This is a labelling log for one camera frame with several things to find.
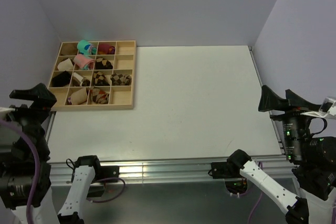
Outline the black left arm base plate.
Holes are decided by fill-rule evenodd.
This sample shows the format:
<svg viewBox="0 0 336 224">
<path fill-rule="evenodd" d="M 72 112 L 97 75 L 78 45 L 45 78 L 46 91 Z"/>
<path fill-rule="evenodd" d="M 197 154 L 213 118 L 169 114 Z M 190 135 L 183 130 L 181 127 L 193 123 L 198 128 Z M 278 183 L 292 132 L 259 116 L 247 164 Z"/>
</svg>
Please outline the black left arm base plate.
<svg viewBox="0 0 336 224">
<path fill-rule="evenodd" d="M 95 175 L 92 181 L 87 197 L 88 198 L 101 197 L 103 193 L 107 191 L 107 184 L 117 183 L 118 177 L 119 177 L 119 166 L 101 166 L 98 171 L 98 174 Z M 108 181 L 96 183 L 96 181 L 100 179 L 106 179 L 106 178 L 112 178 L 112 179 Z"/>
</svg>

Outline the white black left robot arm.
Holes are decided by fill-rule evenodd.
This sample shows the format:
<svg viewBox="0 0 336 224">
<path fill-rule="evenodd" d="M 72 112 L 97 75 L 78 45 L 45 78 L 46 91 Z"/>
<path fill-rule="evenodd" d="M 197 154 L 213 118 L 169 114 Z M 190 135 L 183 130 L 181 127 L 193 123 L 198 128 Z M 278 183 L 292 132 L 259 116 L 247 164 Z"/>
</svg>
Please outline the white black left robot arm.
<svg viewBox="0 0 336 224">
<path fill-rule="evenodd" d="M 49 117 L 56 96 L 40 83 L 28 90 L 13 90 L 9 97 L 31 101 L 27 106 L 1 108 L 1 141 L 15 137 L 1 153 L 1 200 L 21 223 L 83 223 L 81 209 L 92 182 L 102 176 L 96 156 L 80 157 L 70 191 L 55 211 L 50 180 L 50 150 L 42 123 Z"/>
</svg>

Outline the grey brown argyle rolled sock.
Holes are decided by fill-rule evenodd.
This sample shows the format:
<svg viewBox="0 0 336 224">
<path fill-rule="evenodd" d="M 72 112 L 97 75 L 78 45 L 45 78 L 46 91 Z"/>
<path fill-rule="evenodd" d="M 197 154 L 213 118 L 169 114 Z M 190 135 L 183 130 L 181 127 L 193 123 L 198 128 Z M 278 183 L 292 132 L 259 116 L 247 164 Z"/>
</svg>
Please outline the grey brown argyle rolled sock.
<svg viewBox="0 0 336 224">
<path fill-rule="evenodd" d="M 129 74 L 113 73 L 110 77 L 113 86 L 130 86 L 132 77 Z"/>
</svg>

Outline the black rolled sock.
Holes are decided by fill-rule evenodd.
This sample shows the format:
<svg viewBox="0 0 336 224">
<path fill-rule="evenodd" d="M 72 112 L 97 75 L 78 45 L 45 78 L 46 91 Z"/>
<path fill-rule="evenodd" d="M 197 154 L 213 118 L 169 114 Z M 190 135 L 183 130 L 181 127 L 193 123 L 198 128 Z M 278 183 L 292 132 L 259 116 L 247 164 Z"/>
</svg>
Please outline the black rolled sock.
<svg viewBox="0 0 336 224">
<path fill-rule="evenodd" d="M 67 71 L 54 76 L 51 79 L 51 87 L 64 87 L 70 83 L 71 74 Z"/>
</svg>

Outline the wooden compartment tray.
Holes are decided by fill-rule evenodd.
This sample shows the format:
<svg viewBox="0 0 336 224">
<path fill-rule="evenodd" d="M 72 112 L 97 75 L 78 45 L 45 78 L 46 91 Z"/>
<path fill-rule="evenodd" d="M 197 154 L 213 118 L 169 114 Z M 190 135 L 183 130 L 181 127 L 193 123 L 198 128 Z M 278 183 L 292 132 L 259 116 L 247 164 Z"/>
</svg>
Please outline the wooden compartment tray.
<svg viewBox="0 0 336 224">
<path fill-rule="evenodd" d="M 98 51 L 95 55 L 88 55 L 94 59 L 96 63 L 97 58 L 105 58 L 109 60 L 113 69 L 109 70 L 96 70 L 95 63 L 92 70 L 81 70 L 74 63 L 74 58 L 77 54 L 80 54 L 77 49 L 77 44 L 79 41 L 62 42 L 60 44 L 56 62 L 53 68 L 53 72 L 50 78 L 48 89 L 56 96 L 57 102 L 53 106 L 53 111 L 89 111 L 89 110 L 117 110 L 117 109 L 132 109 L 133 108 L 133 91 L 134 91 L 134 72 L 135 72 L 135 60 L 136 60 L 136 42 L 134 40 L 122 40 L 122 41 L 88 41 L 94 44 L 98 50 L 99 43 L 108 43 L 115 46 L 114 55 L 100 55 Z M 57 70 L 57 65 L 70 58 L 73 61 L 73 69 L 67 71 L 71 74 L 70 83 L 64 87 L 51 87 L 51 79 L 62 73 L 63 71 Z M 110 99 L 109 103 L 106 105 L 91 104 L 89 97 L 89 90 L 91 87 L 96 87 L 92 83 L 92 75 L 94 71 L 101 71 L 106 76 L 108 82 L 110 83 Z M 88 87 L 74 87 L 72 85 L 72 75 L 76 72 L 83 77 L 90 80 L 90 86 Z M 129 74 L 132 77 L 132 82 L 130 86 L 113 86 L 111 84 L 110 77 L 113 73 L 117 74 Z M 86 88 L 88 92 L 87 101 L 80 105 L 69 105 L 67 98 L 75 91 Z"/>
</svg>

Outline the beige orange argyle sock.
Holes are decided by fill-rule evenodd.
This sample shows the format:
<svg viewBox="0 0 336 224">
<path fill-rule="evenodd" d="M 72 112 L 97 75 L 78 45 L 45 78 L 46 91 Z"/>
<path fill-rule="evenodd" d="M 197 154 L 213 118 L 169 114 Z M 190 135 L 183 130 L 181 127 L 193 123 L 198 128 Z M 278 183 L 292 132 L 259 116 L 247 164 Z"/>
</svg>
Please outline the beige orange argyle sock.
<svg viewBox="0 0 336 224">
<path fill-rule="evenodd" d="M 91 104 L 106 105 L 110 99 L 109 87 L 91 87 L 89 90 Z"/>
</svg>

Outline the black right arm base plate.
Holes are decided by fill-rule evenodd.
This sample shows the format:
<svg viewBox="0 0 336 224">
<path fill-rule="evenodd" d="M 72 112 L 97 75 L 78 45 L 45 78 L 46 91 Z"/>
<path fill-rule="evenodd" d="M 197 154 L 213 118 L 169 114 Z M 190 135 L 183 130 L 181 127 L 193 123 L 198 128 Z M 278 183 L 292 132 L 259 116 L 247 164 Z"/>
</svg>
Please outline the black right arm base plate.
<svg viewBox="0 0 336 224">
<path fill-rule="evenodd" d="M 229 162 L 212 162 L 208 175 L 213 179 L 229 179 L 239 176 Z"/>
</svg>

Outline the pink rolled sock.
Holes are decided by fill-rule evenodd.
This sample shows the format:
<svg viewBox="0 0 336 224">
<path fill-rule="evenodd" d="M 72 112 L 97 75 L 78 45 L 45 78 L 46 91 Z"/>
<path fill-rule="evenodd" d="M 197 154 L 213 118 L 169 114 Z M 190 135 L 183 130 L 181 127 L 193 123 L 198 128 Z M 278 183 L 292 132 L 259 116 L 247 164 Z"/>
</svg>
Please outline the pink rolled sock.
<svg viewBox="0 0 336 224">
<path fill-rule="evenodd" d="M 81 70 L 92 70 L 94 67 L 94 59 L 87 55 L 77 54 L 74 58 L 74 63 Z"/>
</svg>

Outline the dark brown argyle rolled sock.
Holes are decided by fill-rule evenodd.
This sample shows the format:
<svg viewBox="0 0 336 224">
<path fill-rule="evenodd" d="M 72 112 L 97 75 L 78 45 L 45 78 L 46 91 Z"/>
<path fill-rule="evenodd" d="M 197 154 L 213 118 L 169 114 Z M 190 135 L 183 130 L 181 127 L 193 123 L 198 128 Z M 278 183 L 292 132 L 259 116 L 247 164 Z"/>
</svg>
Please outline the dark brown argyle rolled sock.
<svg viewBox="0 0 336 224">
<path fill-rule="evenodd" d="M 105 58 L 97 58 L 95 63 L 96 70 L 109 70 L 113 69 L 112 63 Z"/>
</svg>

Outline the brown yellow argyle rolled sock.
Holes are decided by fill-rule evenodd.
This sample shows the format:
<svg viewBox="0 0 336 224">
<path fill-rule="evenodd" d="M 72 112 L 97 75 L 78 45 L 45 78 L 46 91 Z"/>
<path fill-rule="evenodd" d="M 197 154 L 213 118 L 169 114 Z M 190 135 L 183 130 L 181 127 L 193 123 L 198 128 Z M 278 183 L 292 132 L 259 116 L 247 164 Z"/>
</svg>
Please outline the brown yellow argyle rolled sock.
<svg viewBox="0 0 336 224">
<path fill-rule="evenodd" d="M 94 86 L 109 86 L 110 83 L 108 82 L 106 76 L 101 71 L 94 71 L 92 75 L 92 83 Z"/>
</svg>

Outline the mint green rolled sock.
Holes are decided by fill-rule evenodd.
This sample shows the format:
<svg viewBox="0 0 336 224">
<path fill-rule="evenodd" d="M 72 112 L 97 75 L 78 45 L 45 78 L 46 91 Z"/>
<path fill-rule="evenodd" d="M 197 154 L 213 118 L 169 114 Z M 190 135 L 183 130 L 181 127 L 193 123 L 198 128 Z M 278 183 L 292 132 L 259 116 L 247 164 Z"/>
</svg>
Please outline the mint green rolled sock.
<svg viewBox="0 0 336 224">
<path fill-rule="evenodd" d="M 95 55 L 97 53 L 97 47 L 86 40 L 79 41 L 77 49 L 82 55 Z"/>
</svg>

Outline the aluminium mounting rail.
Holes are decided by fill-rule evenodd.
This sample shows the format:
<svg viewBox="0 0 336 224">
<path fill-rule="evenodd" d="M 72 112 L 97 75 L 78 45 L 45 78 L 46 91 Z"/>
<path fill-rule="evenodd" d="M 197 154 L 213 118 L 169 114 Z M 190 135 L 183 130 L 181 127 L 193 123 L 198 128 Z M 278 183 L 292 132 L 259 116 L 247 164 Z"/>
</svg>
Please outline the aluminium mounting rail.
<svg viewBox="0 0 336 224">
<path fill-rule="evenodd" d="M 231 197 L 208 175 L 211 158 L 117 161 L 123 182 L 111 183 L 104 204 L 86 202 L 85 223 L 284 223 L 276 204 L 251 186 Z"/>
</svg>

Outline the tan rolled sock purple trim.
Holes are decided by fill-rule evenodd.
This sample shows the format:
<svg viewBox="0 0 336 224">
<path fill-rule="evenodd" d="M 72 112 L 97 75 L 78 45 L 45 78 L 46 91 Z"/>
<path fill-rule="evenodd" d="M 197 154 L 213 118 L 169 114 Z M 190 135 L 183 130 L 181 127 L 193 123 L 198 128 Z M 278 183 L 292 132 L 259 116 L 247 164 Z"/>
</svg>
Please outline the tan rolled sock purple trim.
<svg viewBox="0 0 336 224">
<path fill-rule="evenodd" d="M 88 92 L 86 88 L 79 89 L 73 92 L 68 98 L 67 102 L 69 105 L 80 105 L 87 101 Z"/>
</svg>

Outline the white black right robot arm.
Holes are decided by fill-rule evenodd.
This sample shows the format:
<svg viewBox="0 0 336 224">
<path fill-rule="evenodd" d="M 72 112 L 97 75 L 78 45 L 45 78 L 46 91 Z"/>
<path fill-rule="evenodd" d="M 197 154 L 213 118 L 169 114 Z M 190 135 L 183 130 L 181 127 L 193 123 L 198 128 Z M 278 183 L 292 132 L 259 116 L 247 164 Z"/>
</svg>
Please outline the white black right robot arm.
<svg viewBox="0 0 336 224">
<path fill-rule="evenodd" d="M 335 223 L 335 137 L 310 131 L 314 119 L 323 121 L 324 130 L 327 120 L 335 119 L 335 98 L 314 104 L 289 89 L 285 95 L 281 98 L 263 85 L 258 110 L 279 111 L 270 118 L 282 123 L 285 155 L 295 165 L 292 173 L 300 194 L 286 191 L 242 150 L 227 159 L 228 173 L 249 179 L 278 206 L 287 223 Z"/>
</svg>

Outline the maroon rolled sock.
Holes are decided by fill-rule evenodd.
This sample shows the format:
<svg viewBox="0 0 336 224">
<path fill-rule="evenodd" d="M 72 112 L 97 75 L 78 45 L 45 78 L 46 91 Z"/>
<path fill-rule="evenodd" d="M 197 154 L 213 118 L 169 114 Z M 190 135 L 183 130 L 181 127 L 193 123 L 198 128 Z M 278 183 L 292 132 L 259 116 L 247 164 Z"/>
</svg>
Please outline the maroon rolled sock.
<svg viewBox="0 0 336 224">
<path fill-rule="evenodd" d="M 108 43 L 99 43 L 97 51 L 98 51 L 98 54 L 100 55 L 114 55 L 115 46 L 112 46 Z"/>
</svg>

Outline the cream and brown rolled sock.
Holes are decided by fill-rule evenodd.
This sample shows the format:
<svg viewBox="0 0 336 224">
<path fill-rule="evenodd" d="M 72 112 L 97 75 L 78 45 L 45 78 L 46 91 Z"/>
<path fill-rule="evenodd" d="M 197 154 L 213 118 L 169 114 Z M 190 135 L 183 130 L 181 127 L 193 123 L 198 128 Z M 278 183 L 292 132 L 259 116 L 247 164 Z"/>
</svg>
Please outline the cream and brown rolled sock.
<svg viewBox="0 0 336 224">
<path fill-rule="evenodd" d="M 90 80 L 74 72 L 72 75 L 72 85 L 74 87 L 88 87 L 90 86 Z"/>
</svg>

